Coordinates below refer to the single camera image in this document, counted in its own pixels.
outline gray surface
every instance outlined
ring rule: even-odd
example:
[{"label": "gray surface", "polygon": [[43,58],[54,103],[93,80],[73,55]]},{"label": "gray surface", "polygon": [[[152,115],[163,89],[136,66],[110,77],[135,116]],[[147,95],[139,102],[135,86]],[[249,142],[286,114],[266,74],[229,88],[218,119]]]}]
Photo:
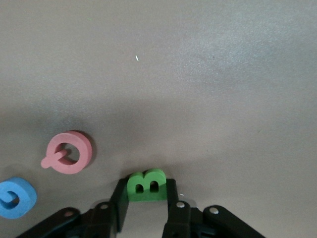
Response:
[{"label": "gray surface", "polygon": [[[27,179],[39,199],[0,218],[0,237],[159,167],[200,209],[315,238],[316,22],[313,0],[1,0],[0,179]],[[93,163],[41,169],[70,129],[93,138]],[[166,217],[163,203],[134,204],[118,237],[160,237]]]}]

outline screw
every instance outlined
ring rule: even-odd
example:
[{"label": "screw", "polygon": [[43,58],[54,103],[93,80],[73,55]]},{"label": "screw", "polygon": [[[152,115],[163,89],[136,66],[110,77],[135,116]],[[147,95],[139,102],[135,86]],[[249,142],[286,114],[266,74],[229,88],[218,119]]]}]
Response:
[{"label": "screw", "polygon": [[103,204],[100,206],[100,209],[107,209],[109,206],[107,204]]},{"label": "screw", "polygon": [[179,208],[183,208],[183,207],[185,207],[185,204],[183,202],[178,202],[176,204],[176,206],[179,207]]},{"label": "screw", "polygon": [[74,212],[72,212],[72,211],[67,211],[64,214],[65,217],[71,217],[72,215],[74,215]]},{"label": "screw", "polygon": [[209,212],[212,213],[212,214],[215,214],[215,215],[217,215],[219,213],[218,209],[216,209],[215,207],[211,207],[209,209]]}]

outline screw head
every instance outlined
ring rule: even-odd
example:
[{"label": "screw head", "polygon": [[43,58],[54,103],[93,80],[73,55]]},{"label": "screw head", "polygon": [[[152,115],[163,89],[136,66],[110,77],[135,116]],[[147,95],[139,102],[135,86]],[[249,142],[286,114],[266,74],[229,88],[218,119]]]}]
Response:
[{"label": "screw head", "polygon": [[107,204],[103,204],[100,206],[100,209],[107,209],[109,206]]},{"label": "screw head", "polygon": [[217,214],[219,213],[219,210],[216,209],[215,207],[211,207],[211,208],[209,209],[209,212],[212,213],[212,214],[217,215]]},{"label": "screw head", "polygon": [[185,204],[183,202],[178,202],[176,204],[176,206],[179,207],[179,208],[183,208],[183,207],[185,207]]},{"label": "screw head", "polygon": [[72,211],[67,211],[64,214],[65,217],[71,217],[72,215],[74,215],[74,212],[72,212]]}]

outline silver screw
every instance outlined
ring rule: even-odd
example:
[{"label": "silver screw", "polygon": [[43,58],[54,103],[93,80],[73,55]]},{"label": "silver screw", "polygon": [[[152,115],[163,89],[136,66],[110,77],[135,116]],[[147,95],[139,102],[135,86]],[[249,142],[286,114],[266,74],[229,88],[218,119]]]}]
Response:
[{"label": "silver screw", "polygon": [[74,212],[72,211],[65,212],[64,214],[65,217],[71,217],[72,215],[74,215]]},{"label": "silver screw", "polygon": [[185,204],[183,202],[178,202],[176,204],[176,206],[179,207],[179,208],[183,208],[183,207],[185,207]]},{"label": "silver screw", "polygon": [[213,213],[213,214],[215,214],[215,215],[217,215],[217,214],[219,213],[218,209],[216,209],[215,207],[211,207],[211,208],[209,209],[209,212],[210,212],[210,213]]},{"label": "silver screw", "polygon": [[100,206],[100,209],[107,209],[109,206],[107,204],[103,204]]}]

